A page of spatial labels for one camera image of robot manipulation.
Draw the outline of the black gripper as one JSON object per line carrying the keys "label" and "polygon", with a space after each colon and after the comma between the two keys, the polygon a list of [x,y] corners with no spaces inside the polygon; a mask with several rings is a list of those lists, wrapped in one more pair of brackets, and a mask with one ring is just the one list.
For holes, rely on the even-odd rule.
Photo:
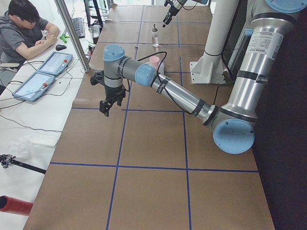
{"label": "black gripper", "polygon": [[170,6],[168,10],[168,14],[165,15],[165,18],[163,19],[163,28],[165,28],[169,23],[172,21],[172,16],[176,16],[179,10],[174,7]]}
{"label": "black gripper", "polygon": [[126,89],[123,85],[112,88],[105,86],[106,100],[100,101],[99,111],[104,114],[104,116],[109,117],[109,110],[114,103],[118,106],[122,106],[122,101],[126,96]]}

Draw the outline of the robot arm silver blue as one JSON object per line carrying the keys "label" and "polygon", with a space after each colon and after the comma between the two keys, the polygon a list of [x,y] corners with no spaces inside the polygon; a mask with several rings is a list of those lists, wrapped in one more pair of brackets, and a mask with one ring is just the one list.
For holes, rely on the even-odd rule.
{"label": "robot arm silver blue", "polygon": [[119,45],[104,48],[104,69],[91,77],[92,85],[102,84],[105,100],[99,110],[109,114],[113,104],[121,105],[126,95],[123,80],[149,86],[168,97],[184,112],[199,118],[213,133],[218,148],[230,154],[249,150],[255,140],[255,113],[268,82],[284,36],[290,32],[307,6],[304,0],[250,0],[243,32],[249,37],[228,102],[218,107],[206,103],[183,86],[147,63],[125,55]]}
{"label": "robot arm silver blue", "polygon": [[192,8],[187,8],[185,7],[187,0],[165,0],[164,6],[167,7],[169,6],[168,12],[165,15],[165,18],[163,19],[163,25],[162,27],[165,28],[167,25],[169,25],[174,18],[178,18],[178,14],[181,9],[191,11],[193,10],[196,5],[202,4],[202,5],[207,5],[210,7],[211,0],[194,0],[196,3]]}

